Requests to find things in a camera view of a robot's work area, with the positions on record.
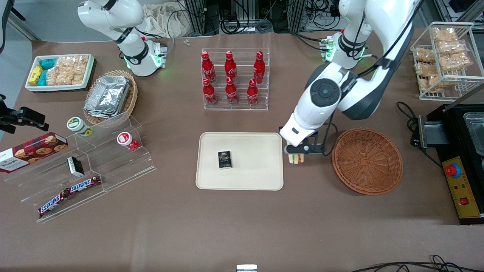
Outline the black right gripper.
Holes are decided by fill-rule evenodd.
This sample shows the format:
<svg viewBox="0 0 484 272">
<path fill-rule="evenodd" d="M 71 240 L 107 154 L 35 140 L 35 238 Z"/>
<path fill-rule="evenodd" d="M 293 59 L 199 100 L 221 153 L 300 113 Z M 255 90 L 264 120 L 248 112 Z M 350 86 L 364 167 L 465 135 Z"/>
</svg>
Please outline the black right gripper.
<svg viewBox="0 0 484 272">
<path fill-rule="evenodd" d="M 38 113 L 29 107 L 21 107 L 19 110 L 13 110 L 5 104 L 6 96 L 0 95 L 0 129 L 3 132 L 14 134 L 16 126 L 31 126 L 42 131 L 49 131 L 50 125 L 44 121 L 45 115 Z"/>
</svg>

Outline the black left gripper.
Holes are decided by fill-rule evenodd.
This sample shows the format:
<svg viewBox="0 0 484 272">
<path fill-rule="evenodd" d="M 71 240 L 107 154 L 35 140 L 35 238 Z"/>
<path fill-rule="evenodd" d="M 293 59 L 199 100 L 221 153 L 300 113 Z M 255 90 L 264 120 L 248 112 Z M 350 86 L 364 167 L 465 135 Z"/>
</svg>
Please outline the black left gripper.
<svg viewBox="0 0 484 272">
<path fill-rule="evenodd" d="M 316 145 L 325 145 L 325 138 L 323 137 L 322 142 L 319 141 L 319 131 L 315 131 L 313 134 L 309 135 L 308 137 L 304 138 L 302 144 L 304 146 L 316 146 Z"/>
</svg>

